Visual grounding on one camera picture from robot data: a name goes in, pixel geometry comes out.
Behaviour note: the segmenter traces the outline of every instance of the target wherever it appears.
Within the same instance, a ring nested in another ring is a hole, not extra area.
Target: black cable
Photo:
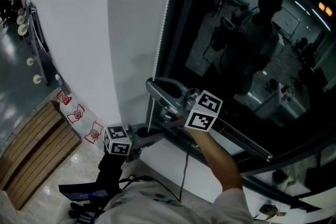
[[[126,186],[124,186],[122,188],[121,191],[123,191],[124,189],[126,189],[129,185],[131,185],[133,182],[135,181],[138,181],[138,180],[143,180],[143,181],[155,181],[157,183],[159,183],[162,187],[164,187],[168,192],[170,192],[177,201],[181,202],[181,199],[182,199],[182,190],[183,190],[183,186],[184,186],[184,181],[185,181],[185,175],[186,175],[186,172],[187,172],[187,167],[188,167],[188,159],[189,159],[189,153],[190,153],[190,149],[191,149],[191,146],[193,144],[194,140],[192,140],[189,144],[189,147],[188,147],[188,150],[187,150],[187,156],[185,158],[185,166],[184,166],[184,171],[183,171],[183,180],[182,180],[182,184],[181,184],[181,189],[180,189],[180,198],[178,199],[177,196],[175,194],[172,193],[172,191],[170,189],[168,189],[163,183],[161,183],[160,181],[158,181],[157,179],[151,177],[151,176],[139,176],[139,177],[135,177],[134,175],[130,175],[128,178],[124,178],[122,180],[119,181],[119,183],[124,183],[124,182],[128,182],[126,184]],[[134,176],[135,179],[133,180],[130,180],[129,178],[131,176]]]
[[[188,150],[187,150],[187,156],[185,158],[185,166],[184,166],[184,171],[183,171],[183,180],[182,180],[181,189],[180,189],[180,198],[178,199],[179,202],[181,202],[181,199],[182,199],[182,190],[183,190],[185,175],[186,175],[187,167],[188,167],[189,153],[190,153],[190,149],[191,149],[191,146],[192,146],[193,142],[194,142],[194,140],[192,139],[192,141],[189,144]]]

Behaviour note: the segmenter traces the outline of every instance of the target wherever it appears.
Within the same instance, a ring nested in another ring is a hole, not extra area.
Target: tiled floor
[[[210,43],[211,35],[214,31],[214,27],[219,26],[219,20],[222,16],[231,19],[231,13],[237,7],[225,4],[220,13],[216,13],[212,17],[212,12],[207,13],[204,16],[202,25],[199,29],[194,46],[190,52],[190,55],[185,64],[186,67],[193,70],[198,75],[202,76],[210,63],[213,62],[217,53],[211,47],[207,50],[204,59],[203,53]],[[243,105],[248,106],[253,111],[257,109],[261,103],[270,97],[270,93],[266,91],[266,83],[270,79],[275,79],[282,85],[293,86],[293,80],[290,77],[298,77],[298,71],[302,68],[301,63],[296,58],[296,55],[291,49],[291,44],[288,44],[282,52],[274,56],[272,61],[266,66],[265,71],[256,72],[253,77],[253,82],[249,90],[249,94],[241,96],[235,95],[235,99]],[[309,108],[309,96],[308,89],[303,86],[302,92],[298,92],[294,87],[291,87],[292,94],[296,99],[306,108]]]
[[[33,83],[39,69],[36,63],[27,65],[29,57],[32,54],[20,40],[17,24],[5,28],[0,25],[0,148],[20,122],[57,86],[56,81],[49,87],[43,82]]]

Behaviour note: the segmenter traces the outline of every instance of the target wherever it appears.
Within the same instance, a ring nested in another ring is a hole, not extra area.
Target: person
[[[265,68],[278,45],[279,35],[272,18],[281,5],[282,0],[258,0],[258,13],[233,13],[232,23],[244,35],[234,36],[226,49],[217,53],[203,75],[205,89],[222,99],[231,99],[236,93],[247,94],[253,74]]]
[[[208,133],[187,129],[195,142],[199,145],[212,173],[222,186],[222,193],[212,204],[211,223],[250,224],[253,218],[248,210],[245,194],[243,192],[242,179],[238,168],[230,156]],[[100,163],[98,181],[114,186],[111,181],[111,173],[115,165],[122,163],[122,157],[118,155],[105,155]],[[157,182],[134,182],[122,193],[118,193],[115,187],[109,192],[117,193],[105,207],[100,210],[96,224],[129,224],[129,223],[155,223],[155,224],[205,224],[210,223],[200,217],[193,210],[185,207],[174,195]],[[77,204],[71,206],[76,210]]]
[[[12,1],[0,0],[0,16],[3,21],[12,16]]]

